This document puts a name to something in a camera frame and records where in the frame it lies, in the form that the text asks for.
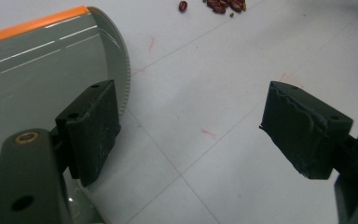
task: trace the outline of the orange stripe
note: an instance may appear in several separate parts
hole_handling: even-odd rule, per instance
[[[9,38],[13,35],[20,35],[22,33],[47,26],[55,22],[64,21],[69,18],[73,18],[88,12],[89,9],[84,6],[74,7],[72,9],[46,16],[34,21],[27,21],[23,24],[15,25],[4,30],[0,30],[0,40]]]

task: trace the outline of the tile floor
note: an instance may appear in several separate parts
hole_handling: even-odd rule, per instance
[[[248,0],[232,19],[187,2],[0,0],[0,29],[86,5],[123,34],[131,97],[89,188],[112,223],[337,223],[337,173],[299,175],[258,125],[281,80],[358,135],[358,1]]]

